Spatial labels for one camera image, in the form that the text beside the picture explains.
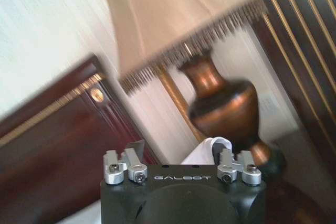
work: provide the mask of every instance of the silver bracket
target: silver bracket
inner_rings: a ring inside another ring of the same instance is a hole
[[[133,148],[125,149],[121,154],[121,160],[127,165],[128,178],[131,181],[141,184],[146,180],[147,166],[140,163],[140,160]]]
[[[107,151],[104,159],[104,178],[109,185],[117,185],[124,181],[124,169],[122,164],[118,164],[116,151]]]
[[[147,178],[147,166],[140,160],[133,148],[127,148],[118,160],[116,151],[107,151],[104,159],[104,178],[109,185],[117,185],[124,181],[124,171],[128,170],[128,178],[136,183],[143,183]]]
[[[217,167],[217,177],[230,184],[237,179],[237,172],[242,173],[242,180],[248,185],[257,186],[261,183],[261,171],[255,166],[250,151],[241,151],[237,160],[233,159],[231,150],[223,149]]]

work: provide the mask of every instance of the dark wooden cabinet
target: dark wooden cabinet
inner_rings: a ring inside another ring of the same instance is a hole
[[[336,180],[336,0],[264,0],[253,29]]]
[[[96,57],[5,119],[0,136],[0,223],[54,223],[98,200],[103,154],[143,139]],[[144,162],[157,162],[148,146]]]

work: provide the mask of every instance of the lampshade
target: lampshade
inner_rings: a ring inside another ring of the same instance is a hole
[[[126,93],[265,11],[262,0],[108,0]]]

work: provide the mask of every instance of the lampshade fringe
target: lampshade fringe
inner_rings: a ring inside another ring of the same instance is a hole
[[[210,25],[199,29],[186,40],[159,52],[154,60],[147,62],[142,68],[137,68],[121,78],[119,82],[122,88],[127,94],[135,92],[159,75],[162,69],[167,69],[171,65],[178,67],[194,55],[200,55],[202,51],[211,49],[215,41],[223,40],[225,36],[233,34],[236,28],[258,20],[266,11],[263,0],[253,0],[240,5]]]

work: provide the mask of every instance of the hex bolt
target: hex bolt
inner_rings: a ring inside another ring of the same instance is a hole
[[[250,173],[255,173],[255,172],[257,172],[257,170],[258,170],[257,166],[255,166],[254,164],[248,164],[248,165],[246,166],[246,169],[247,169],[247,171],[250,172]]]
[[[222,176],[222,181],[226,184],[231,184],[232,183],[232,177],[230,174],[224,174]]]
[[[119,171],[119,164],[112,164],[109,166],[111,173],[117,173]]]
[[[142,184],[146,179],[146,176],[143,173],[137,173],[135,176],[135,182]]]

